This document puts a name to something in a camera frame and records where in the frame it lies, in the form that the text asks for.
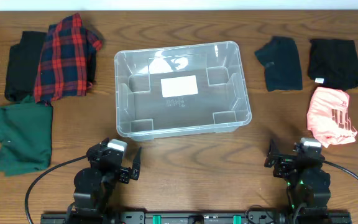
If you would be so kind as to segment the pink printed t-shirt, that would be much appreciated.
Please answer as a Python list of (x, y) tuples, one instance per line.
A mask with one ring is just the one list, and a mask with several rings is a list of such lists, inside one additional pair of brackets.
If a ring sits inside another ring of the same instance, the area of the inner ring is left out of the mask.
[(356, 141), (348, 106), (349, 95), (332, 88), (315, 89), (307, 112), (307, 128), (325, 148)]

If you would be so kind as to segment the red plaid flannel shirt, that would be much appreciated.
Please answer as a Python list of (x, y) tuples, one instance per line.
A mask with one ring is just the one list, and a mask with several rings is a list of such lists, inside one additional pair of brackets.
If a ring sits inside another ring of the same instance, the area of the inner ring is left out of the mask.
[(83, 25), (79, 13), (48, 28), (34, 85), (36, 103), (85, 96), (93, 86), (102, 40)]

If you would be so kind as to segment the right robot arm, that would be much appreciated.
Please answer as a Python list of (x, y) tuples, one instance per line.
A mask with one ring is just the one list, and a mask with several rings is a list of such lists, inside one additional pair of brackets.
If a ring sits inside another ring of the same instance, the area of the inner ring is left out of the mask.
[(294, 144), (295, 155), (281, 153), (270, 141), (264, 166), (273, 168), (273, 176), (287, 183), (288, 202), (294, 212), (317, 216), (327, 210), (331, 198), (331, 176), (322, 170), (322, 144), (313, 138), (301, 138)]

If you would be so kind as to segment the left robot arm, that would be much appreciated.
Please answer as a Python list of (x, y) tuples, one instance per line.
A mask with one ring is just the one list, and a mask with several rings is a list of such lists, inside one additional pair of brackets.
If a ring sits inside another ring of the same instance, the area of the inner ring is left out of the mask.
[(128, 184), (140, 176), (141, 151), (130, 167), (122, 166), (127, 143), (118, 139), (104, 139), (90, 147), (86, 158), (89, 168), (77, 173), (74, 178), (74, 208), (78, 213), (90, 216), (102, 215), (117, 183)]

